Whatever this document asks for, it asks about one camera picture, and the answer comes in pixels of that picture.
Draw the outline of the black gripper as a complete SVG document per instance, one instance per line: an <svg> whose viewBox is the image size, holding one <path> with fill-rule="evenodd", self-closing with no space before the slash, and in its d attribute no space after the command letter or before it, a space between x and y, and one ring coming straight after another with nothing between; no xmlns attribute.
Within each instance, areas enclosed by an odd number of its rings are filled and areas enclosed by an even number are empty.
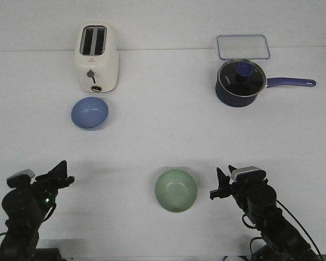
<svg viewBox="0 0 326 261"><path fill-rule="evenodd" d="M230 172L231 179L235 179L236 167L228 165L228 169ZM216 168L216 171L218 178L218 189L210 191L210 199L213 200L215 198L227 198L229 196L232 196L236 201L238 207L240 209L244 209L244 187L236 182L230 184L230 177L226 176L219 167Z"/></svg>
<svg viewBox="0 0 326 261"><path fill-rule="evenodd" d="M62 160L46 175L36 177L33 192L39 202L55 203L58 190L69 187L74 181L74 176L67 176L67 162Z"/></svg>

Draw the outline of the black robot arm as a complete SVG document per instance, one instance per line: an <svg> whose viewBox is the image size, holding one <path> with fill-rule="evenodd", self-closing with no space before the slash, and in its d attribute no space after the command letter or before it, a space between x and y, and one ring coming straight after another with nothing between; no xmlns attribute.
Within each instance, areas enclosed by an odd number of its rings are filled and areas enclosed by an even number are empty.
<svg viewBox="0 0 326 261"><path fill-rule="evenodd" d="M39 229L54 213L58 191L75 178L67 174L65 160L44 175L26 169L7 178L2 208L8 216L0 245L0 260L64 260L58 248L37 248Z"/></svg>
<svg viewBox="0 0 326 261"><path fill-rule="evenodd" d="M210 199L232 196L250 220L245 224L260 232L265 245L252 251L251 260L322 260L314 241L308 243L283 216L285 206L276 191L268 185L266 171L255 166L228 166L230 175L217 168L218 188L210 191Z"/></svg>

